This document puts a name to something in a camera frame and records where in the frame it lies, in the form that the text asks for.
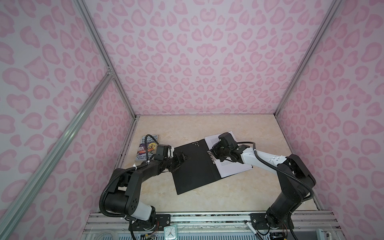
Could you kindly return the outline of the black file folder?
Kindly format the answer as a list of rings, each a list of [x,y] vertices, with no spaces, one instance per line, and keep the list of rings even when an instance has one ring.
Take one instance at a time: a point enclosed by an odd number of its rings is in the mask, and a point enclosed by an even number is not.
[[[184,154],[186,157],[186,161],[173,172],[178,195],[222,179],[208,151],[204,139],[175,148],[176,154]]]

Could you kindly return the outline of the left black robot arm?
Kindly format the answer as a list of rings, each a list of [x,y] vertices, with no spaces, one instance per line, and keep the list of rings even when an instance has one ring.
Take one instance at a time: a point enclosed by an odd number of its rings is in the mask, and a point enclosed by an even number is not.
[[[165,171],[174,173],[188,157],[183,152],[175,152],[169,145],[160,145],[152,135],[144,138],[145,161],[128,169],[115,169],[101,193],[100,212],[111,218],[123,218],[145,230],[157,227],[156,208],[140,201],[142,183]]]

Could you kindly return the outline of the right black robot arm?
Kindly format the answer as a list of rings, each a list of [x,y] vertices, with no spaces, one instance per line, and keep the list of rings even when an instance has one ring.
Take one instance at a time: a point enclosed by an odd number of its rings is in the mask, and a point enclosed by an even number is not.
[[[209,154],[216,160],[266,167],[277,173],[281,193],[265,215],[265,223],[271,229],[278,229],[282,225],[292,229],[292,213],[315,196],[313,187],[316,180],[297,155],[271,155],[258,151],[254,142],[225,144],[223,141],[214,144]]]

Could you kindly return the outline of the white printed sheet back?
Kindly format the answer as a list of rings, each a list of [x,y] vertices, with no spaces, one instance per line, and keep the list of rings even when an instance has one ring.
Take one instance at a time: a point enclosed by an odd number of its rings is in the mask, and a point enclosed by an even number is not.
[[[211,150],[213,146],[219,142],[219,134],[207,136],[205,137],[205,142]],[[248,164],[241,164],[241,163],[233,163],[229,161],[229,158],[227,158],[225,161],[221,162],[220,160],[216,159],[212,153],[209,153],[214,165],[219,171],[219,174],[221,178],[226,178],[238,173],[242,173],[248,170],[251,170],[253,168],[252,165]]]

